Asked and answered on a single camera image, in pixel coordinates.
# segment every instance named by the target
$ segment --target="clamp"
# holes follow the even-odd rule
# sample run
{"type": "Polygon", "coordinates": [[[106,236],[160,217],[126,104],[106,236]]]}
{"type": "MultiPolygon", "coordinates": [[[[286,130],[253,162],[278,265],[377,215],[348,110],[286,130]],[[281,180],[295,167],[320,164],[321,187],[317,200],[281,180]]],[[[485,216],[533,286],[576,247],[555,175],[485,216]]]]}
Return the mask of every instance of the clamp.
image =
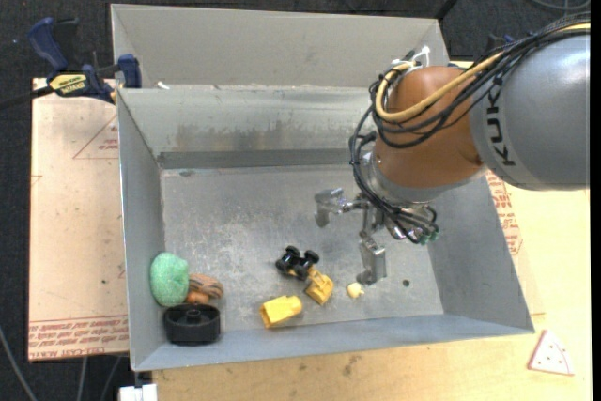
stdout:
{"type": "Polygon", "coordinates": [[[27,32],[27,38],[36,53],[53,68],[47,76],[47,86],[34,91],[33,97],[56,93],[61,97],[85,96],[115,103],[115,90],[99,76],[101,71],[109,70],[122,72],[122,86],[142,86],[138,61],[131,54],[121,55],[116,64],[103,69],[95,69],[86,63],[81,65],[73,49],[78,25],[79,19],[55,23],[52,17],[46,17],[27,32]]]}

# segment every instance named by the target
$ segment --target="warning triangle sticker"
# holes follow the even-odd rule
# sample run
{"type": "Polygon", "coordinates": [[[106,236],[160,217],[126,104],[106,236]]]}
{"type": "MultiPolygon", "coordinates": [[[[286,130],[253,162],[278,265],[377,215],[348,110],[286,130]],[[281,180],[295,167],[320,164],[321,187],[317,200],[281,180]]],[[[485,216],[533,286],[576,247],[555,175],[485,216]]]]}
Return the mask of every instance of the warning triangle sticker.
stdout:
{"type": "Polygon", "coordinates": [[[528,363],[528,369],[558,375],[573,376],[572,361],[561,341],[549,330],[544,330],[528,363]]]}

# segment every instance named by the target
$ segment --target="yellow cable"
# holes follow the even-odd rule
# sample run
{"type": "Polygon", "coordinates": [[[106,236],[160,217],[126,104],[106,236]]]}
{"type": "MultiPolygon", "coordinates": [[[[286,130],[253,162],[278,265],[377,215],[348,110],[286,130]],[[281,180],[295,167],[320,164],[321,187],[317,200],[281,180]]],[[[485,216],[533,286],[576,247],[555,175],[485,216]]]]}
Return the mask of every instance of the yellow cable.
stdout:
{"type": "Polygon", "coordinates": [[[486,69],[493,62],[495,62],[502,54],[503,54],[503,52],[499,52],[497,54],[490,56],[488,59],[482,61],[481,63],[477,64],[476,66],[473,66],[471,69],[468,69],[465,72],[461,73],[460,75],[455,77],[449,84],[444,85],[436,92],[430,94],[424,100],[421,100],[417,104],[412,105],[411,107],[405,109],[404,111],[396,112],[393,114],[386,112],[386,110],[384,109],[384,106],[382,104],[382,100],[384,99],[384,92],[386,91],[386,88],[388,87],[390,77],[392,77],[392,75],[394,75],[394,72],[389,72],[384,77],[384,79],[382,79],[382,82],[380,83],[380,85],[378,87],[378,92],[376,93],[376,112],[382,119],[387,120],[389,122],[402,122],[404,120],[407,120],[408,118],[419,114],[424,108],[426,108],[430,104],[436,102],[438,99],[440,99],[446,93],[453,90],[458,85],[463,84],[467,79],[472,77],[474,74],[477,74],[478,72],[486,69]]]}

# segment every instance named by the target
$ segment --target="blue clamp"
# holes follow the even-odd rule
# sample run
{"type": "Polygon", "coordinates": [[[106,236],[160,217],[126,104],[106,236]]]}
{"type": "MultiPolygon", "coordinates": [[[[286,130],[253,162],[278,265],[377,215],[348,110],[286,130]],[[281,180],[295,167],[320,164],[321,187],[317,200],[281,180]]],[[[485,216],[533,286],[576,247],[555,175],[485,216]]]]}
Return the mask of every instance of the blue clamp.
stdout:
{"type": "MultiPolygon", "coordinates": [[[[71,38],[75,34],[78,23],[79,20],[74,20],[65,21],[58,25],[64,27],[62,30],[62,33],[64,34],[62,40],[69,44],[68,47],[71,47],[71,38]]],[[[74,72],[71,68],[71,66],[76,63],[76,60],[73,59],[70,49],[69,54],[65,54],[59,43],[56,41],[54,36],[56,27],[57,25],[54,24],[54,19],[52,17],[46,17],[31,27],[27,33],[29,42],[36,53],[41,58],[47,60],[53,67],[53,71],[46,79],[49,87],[55,93],[63,97],[86,96],[114,103],[114,96],[112,96],[112,94],[115,90],[99,77],[96,70],[90,64],[83,64],[80,69],[76,68],[78,72],[85,76],[83,82],[81,78],[73,77],[78,73],[74,72]],[[60,77],[60,79],[57,80],[58,82],[53,83],[53,80],[58,77],[60,77]]],[[[114,66],[100,70],[104,71],[108,69],[119,69],[123,72],[125,77],[125,87],[142,87],[140,66],[133,55],[123,54],[118,58],[118,61],[114,66]]]]}

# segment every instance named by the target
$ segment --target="small toy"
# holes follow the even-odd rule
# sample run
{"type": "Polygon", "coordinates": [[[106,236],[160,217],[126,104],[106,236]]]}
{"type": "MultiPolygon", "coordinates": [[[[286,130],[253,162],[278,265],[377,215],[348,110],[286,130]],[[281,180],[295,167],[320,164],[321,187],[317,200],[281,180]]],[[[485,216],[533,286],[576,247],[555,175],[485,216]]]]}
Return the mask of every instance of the small toy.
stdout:
{"type": "Polygon", "coordinates": [[[347,294],[349,297],[355,299],[365,294],[365,291],[363,291],[363,286],[361,283],[350,283],[347,286],[347,294]]]}
{"type": "Polygon", "coordinates": [[[165,307],[181,304],[188,289],[188,261],[171,253],[160,253],[152,260],[150,290],[158,304],[165,307]]]}
{"type": "Polygon", "coordinates": [[[188,296],[189,304],[207,304],[211,299],[223,297],[223,285],[216,279],[205,274],[190,274],[188,296]]]}
{"type": "Polygon", "coordinates": [[[319,262],[319,256],[313,251],[305,251],[304,257],[301,257],[301,251],[294,246],[285,248],[285,253],[281,259],[275,261],[275,267],[291,276],[298,277],[305,281],[309,275],[309,268],[319,262]]]}
{"type": "Polygon", "coordinates": [[[280,296],[271,301],[264,302],[259,314],[266,328],[280,324],[302,311],[302,302],[298,296],[280,296]]]}
{"type": "Polygon", "coordinates": [[[309,268],[309,279],[311,284],[304,290],[305,294],[318,304],[325,304],[334,290],[333,281],[313,266],[309,268]]]}
{"type": "Polygon", "coordinates": [[[214,306],[179,304],[168,308],[163,320],[167,339],[176,345],[204,345],[221,334],[220,312],[214,306]]]}
{"type": "Polygon", "coordinates": [[[319,272],[315,264],[319,262],[319,255],[314,251],[305,251],[301,256],[295,246],[285,248],[284,255],[275,261],[275,267],[283,274],[297,277],[301,281],[309,279],[311,284],[304,290],[307,296],[319,304],[324,304],[331,296],[334,289],[332,280],[319,272]]]}

